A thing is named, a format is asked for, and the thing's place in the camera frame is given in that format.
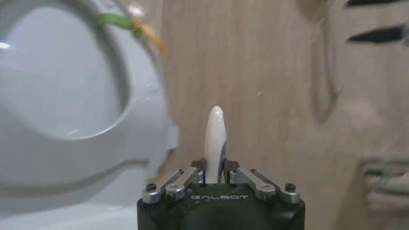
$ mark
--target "green tape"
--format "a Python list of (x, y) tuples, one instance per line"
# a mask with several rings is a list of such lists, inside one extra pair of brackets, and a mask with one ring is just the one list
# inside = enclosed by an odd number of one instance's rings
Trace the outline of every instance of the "green tape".
[(127, 16), (115, 13), (102, 13), (96, 16), (96, 25), (98, 27), (102, 27), (106, 24), (114, 24), (127, 30), (131, 30), (136, 37), (143, 35), (142, 29), (135, 27), (134, 20)]

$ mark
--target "toilet lid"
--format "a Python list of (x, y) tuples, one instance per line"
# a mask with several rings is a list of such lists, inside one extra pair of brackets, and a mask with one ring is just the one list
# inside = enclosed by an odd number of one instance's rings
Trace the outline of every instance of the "toilet lid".
[(0, 0), (0, 184), (64, 184), (163, 151), (144, 138), (164, 124), (139, 110), (166, 120), (166, 106), (136, 108), (163, 97), (156, 65), (130, 31), (96, 28), (103, 12), (122, 10), (111, 0)]

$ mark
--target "white toilet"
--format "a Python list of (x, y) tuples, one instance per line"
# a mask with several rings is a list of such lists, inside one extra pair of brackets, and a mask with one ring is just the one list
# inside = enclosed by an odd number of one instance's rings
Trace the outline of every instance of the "white toilet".
[(0, 230), (134, 230), (178, 143), (144, 40), (115, 0), (0, 0)]

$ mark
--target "white plastic object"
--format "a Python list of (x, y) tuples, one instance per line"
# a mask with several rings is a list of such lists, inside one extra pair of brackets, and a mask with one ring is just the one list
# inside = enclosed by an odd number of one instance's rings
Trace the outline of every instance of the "white plastic object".
[(134, 230), (178, 145), (162, 71), (116, 0), (0, 0), (0, 230)]
[(215, 106), (207, 122), (204, 140), (206, 182), (208, 184), (220, 183), (221, 163), (225, 157), (225, 141), (227, 133), (223, 110), (219, 106)]

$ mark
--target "metal bracket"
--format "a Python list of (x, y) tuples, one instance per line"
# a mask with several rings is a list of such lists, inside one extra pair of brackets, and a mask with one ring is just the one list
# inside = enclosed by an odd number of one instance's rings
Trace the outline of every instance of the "metal bracket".
[(224, 160), (223, 163), (223, 173), (224, 173), (224, 182), (227, 184), (231, 183), (231, 171), (240, 168), (240, 164), (237, 161), (231, 161), (229, 159)]
[(272, 184), (264, 182), (248, 169), (239, 168), (231, 171), (231, 183), (247, 184), (255, 191), (256, 197), (268, 201), (276, 194)]
[(206, 171), (206, 159), (202, 158), (198, 161), (192, 161), (191, 167), (200, 169), (202, 171)]
[(192, 183), (204, 182), (204, 171), (196, 167), (190, 167), (179, 179), (167, 185), (167, 199), (178, 201), (186, 197), (186, 189)]
[(287, 191), (285, 187), (268, 179), (257, 170), (252, 170), (252, 173), (265, 182), (271, 183), (277, 191), (280, 199), (288, 204), (297, 204), (301, 200), (300, 193), (296, 191)]
[(166, 187), (182, 175), (183, 170), (171, 171), (164, 177), (160, 178), (156, 184), (151, 184), (151, 188), (146, 188), (142, 192), (142, 200), (146, 204), (155, 204), (160, 201), (160, 197), (166, 192)]

